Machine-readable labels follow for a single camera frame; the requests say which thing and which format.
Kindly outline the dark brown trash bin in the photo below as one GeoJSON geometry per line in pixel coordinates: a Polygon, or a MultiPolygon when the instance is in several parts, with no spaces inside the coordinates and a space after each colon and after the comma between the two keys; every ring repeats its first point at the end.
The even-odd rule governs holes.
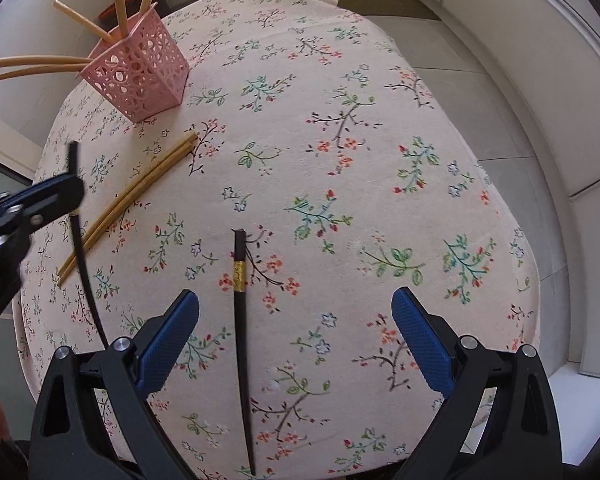
{"type": "MultiPolygon", "coordinates": [[[[142,3],[142,0],[124,0],[124,2],[126,12],[128,12],[129,15],[133,15],[140,10],[140,4],[142,3]]],[[[116,5],[111,3],[108,8],[98,14],[98,19],[101,22],[110,22],[111,20],[115,21],[117,19],[116,5]]]]}

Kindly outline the black chopstick gold band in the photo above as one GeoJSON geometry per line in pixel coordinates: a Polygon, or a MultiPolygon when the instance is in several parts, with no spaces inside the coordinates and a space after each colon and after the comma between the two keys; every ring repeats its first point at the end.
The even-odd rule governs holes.
{"type": "Polygon", "coordinates": [[[236,229],[234,230],[233,288],[237,378],[249,472],[254,476],[256,474],[256,463],[253,454],[249,395],[246,261],[247,234],[242,229],[236,229]]]}

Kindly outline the pink perforated utensil holder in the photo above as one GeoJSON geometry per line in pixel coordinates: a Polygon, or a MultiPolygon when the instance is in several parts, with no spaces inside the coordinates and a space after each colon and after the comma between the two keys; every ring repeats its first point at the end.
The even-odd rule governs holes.
{"type": "Polygon", "coordinates": [[[80,76],[134,124],[181,104],[188,62],[154,8],[130,18],[115,44],[99,41],[80,76]]]}

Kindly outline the floral tablecloth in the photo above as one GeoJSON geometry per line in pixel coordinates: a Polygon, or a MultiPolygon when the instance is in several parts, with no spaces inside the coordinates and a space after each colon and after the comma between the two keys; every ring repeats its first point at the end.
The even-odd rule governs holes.
{"type": "MultiPolygon", "coordinates": [[[[181,290],[200,317],[149,402],[206,479],[327,479],[403,460],[441,405],[391,316],[409,287],[458,334],[539,340],[528,240],[463,137],[375,24],[322,0],[201,0],[166,18],[188,59],[179,107],[133,124],[86,82],[38,179],[80,146],[89,228],[184,136],[197,144],[87,256],[109,339],[181,290]],[[236,363],[234,230],[247,234],[249,472],[236,363]]],[[[99,348],[59,220],[38,231],[15,312],[39,392],[54,350],[99,348]]]]}

